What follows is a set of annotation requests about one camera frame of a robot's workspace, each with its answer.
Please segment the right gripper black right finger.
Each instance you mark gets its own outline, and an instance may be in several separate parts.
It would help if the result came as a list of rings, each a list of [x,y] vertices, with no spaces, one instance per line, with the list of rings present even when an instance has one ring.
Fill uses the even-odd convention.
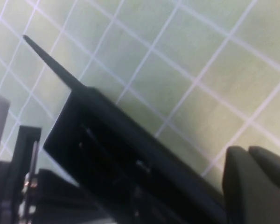
[[[249,147],[248,152],[266,176],[280,188],[280,156],[259,146]]]

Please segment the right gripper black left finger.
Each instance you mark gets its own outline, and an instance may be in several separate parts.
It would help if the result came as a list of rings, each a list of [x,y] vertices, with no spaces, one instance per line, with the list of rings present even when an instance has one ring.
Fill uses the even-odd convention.
[[[232,224],[280,224],[280,188],[239,146],[226,151],[223,195]]]

